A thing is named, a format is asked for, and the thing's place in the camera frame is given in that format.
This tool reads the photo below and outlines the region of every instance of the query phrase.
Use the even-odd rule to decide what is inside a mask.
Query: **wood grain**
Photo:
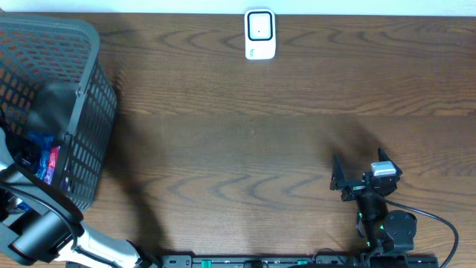
[[[331,157],[358,177],[382,146],[404,171],[390,198],[453,222],[450,267],[475,266],[476,19],[278,16],[254,62],[241,16],[54,15],[98,29],[120,97],[91,226],[157,253],[350,252]],[[451,231],[417,217],[416,252],[442,262]]]

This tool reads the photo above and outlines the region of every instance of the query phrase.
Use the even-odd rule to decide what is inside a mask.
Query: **white wall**
[[[476,0],[1,0],[5,11],[476,16]]]

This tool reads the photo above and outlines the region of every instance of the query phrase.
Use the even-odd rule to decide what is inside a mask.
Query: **red package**
[[[46,171],[45,178],[43,179],[43,181],[49,185],[51,184],[51,180],[53,180],[54,168],[57,166],[58,162],[58,154],[60,154],[60,146],[51,148],[50,159],[48,160],[48,170]]]

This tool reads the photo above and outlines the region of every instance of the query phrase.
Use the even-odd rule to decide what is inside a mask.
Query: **snack package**
[[[48,160],[48,169],[46,170],[45,178],[43,179],[44,182],[51,184],[51,180],[53,179],[54,169],[57,166],[58,162],[58,155],[60,154],[60,146],[56,146],[51,148],[50,151],[50,159]]]
[[[38,133],[30,131],[28,133],[28,139],[35,144],[39,145],[42,149],[41,158],[38,163],[38,171],[36,177],[44,180],[46,171],[48,170],[48,160],[50,159],[51,145],[53,144],[55,136],[47,133]]]

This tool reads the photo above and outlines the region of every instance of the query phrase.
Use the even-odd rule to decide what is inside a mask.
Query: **gray plastic basket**
[[[12,131],[61,144],[51,185],[81,210],[94,201],[117,99],[88,23],[0,13],[0,107]]]

